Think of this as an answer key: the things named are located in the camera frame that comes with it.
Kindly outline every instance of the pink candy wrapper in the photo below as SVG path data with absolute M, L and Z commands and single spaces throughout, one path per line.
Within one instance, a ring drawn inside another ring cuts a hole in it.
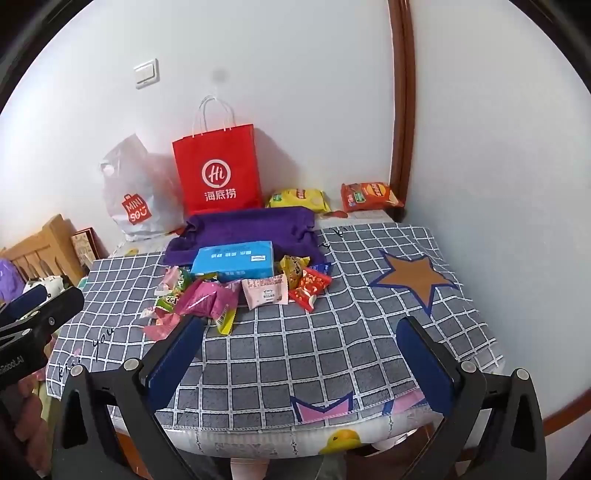
M 287 276 L 285 274 L 257 280 L 242 280 L 242 288 L 244 289 L 244 296 L 249 310 L 264 303 L 287 305 L 289 302 Z
M 209 317 L 217 324 L 222 317 L 225 318 L 227 312 L 236 310 L 239 286 L 240 280 L 223 284 L 218 281 L 205 282 L 198 278 L 179 297 L 172 313 L 163 313 L 158 308 L 154 310 L 152 317 L 158 318 L 157 324 L 144 327 L 146 337 L 151 340 L 166 338 L 178 325 L 182 315 Z

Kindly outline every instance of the wall switch plate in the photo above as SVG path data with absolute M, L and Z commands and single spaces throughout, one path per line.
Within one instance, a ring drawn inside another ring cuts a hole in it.
M 135 87 L 147 87 L 160 81 L 160 70 L 158 69 L 158 59 L 147 61 L 134 68 Z

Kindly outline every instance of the metal screw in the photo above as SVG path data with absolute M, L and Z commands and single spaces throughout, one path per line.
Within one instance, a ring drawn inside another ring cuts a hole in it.
M 476 365 L 470 361 L 462 362 L 462 370 L 467 374 L 472 374 L 476 371 Z
M 72 370 L 70 370 L 70 375 L 72 375 L 73 377 L 77 377 L 82 373 L 83 370 L 84 368 L 82 367 L 82 365 L 74 365 L 72 367 Z
M 517 376 L 522 380 L 529 380 L 530 373 L 524 368 L 517 369 Z
M 137 358 L 130 358 L 129 360 L 126 360 L 123 364 L 123 368 L 125 368 L 128 372 L 131 372 L 132 370 L 135 370 L 138 367 L 139 360 Z
M 32 312 L 27 313 L 22 319 L 30 319 L 33 318 L 37 313 L 39 313 L 39 310 L 34 310 Z

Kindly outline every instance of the red snack packet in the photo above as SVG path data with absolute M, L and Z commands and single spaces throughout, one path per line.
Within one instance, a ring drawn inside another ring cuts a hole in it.
M 352 183 L 340 187 L 345 212 L 356 210 L 381 210 L 385 207 L 401 207 L 404 204 L 396 198 L 385 183 Z
M 316 301 L 317 295 L 324 290 L 332 278 L 328 275 L 324 275 L 313 268 L 304 267 L 304 273 L 301 277 L 299 286 L 288 292 L 289 298 L 295 300 L 308 312 L 314 310 L 314 302 Z

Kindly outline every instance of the blue clamp pad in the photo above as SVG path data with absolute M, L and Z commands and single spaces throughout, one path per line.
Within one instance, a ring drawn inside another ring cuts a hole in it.
M 396 343 L 431 409 L 447 417 L 454 404 L 453 381 L 406 318 L 396 326 Z
M 0 327 L 5 327 L 24 317 L 47 300 L 47 290 L 37 285 L 0 309 Z
M 147 402 L 152 412 L 168 406 L 195 353 L 201 349 L 205 319 L 192 316 L 175 342 L 147 377 Z

